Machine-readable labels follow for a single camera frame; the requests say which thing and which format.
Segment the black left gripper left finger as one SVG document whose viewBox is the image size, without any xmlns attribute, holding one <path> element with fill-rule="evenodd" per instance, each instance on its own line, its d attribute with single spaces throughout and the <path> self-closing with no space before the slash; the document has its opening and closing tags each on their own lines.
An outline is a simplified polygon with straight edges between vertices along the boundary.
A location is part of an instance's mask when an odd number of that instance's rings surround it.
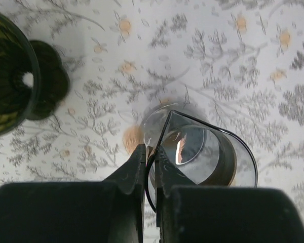
<svg viewBox="0 0 304 243">
<path fill-rule="evenodd" d="M 146 148 L 103 181 L 0 187 L 0 242 L 143 242 Z"/>
</svg>

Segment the dark green dripper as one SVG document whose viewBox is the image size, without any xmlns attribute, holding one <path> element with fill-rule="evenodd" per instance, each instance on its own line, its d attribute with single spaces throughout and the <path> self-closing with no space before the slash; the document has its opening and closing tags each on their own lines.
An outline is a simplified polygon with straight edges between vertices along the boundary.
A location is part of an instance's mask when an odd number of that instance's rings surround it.
<svg viewBox="0 0 304 243">
<path fill-rule="evenodd" d="M 27 120 L 43 120 L 69 91 L 58 52 L 0 13 L 0 136 Z"/>
</svg>

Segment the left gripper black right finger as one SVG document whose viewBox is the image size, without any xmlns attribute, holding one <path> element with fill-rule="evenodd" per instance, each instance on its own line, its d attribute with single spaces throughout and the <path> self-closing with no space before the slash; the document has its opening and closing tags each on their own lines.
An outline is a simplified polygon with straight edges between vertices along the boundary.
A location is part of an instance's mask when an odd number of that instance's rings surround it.
<svg viewBox="0 0 304 243">
<path fill-rule="evenodd" d="M 199 186 L 155 157 L 161 242 L 304 242 L 296 207 L 273 188 Z"/>
</svg>

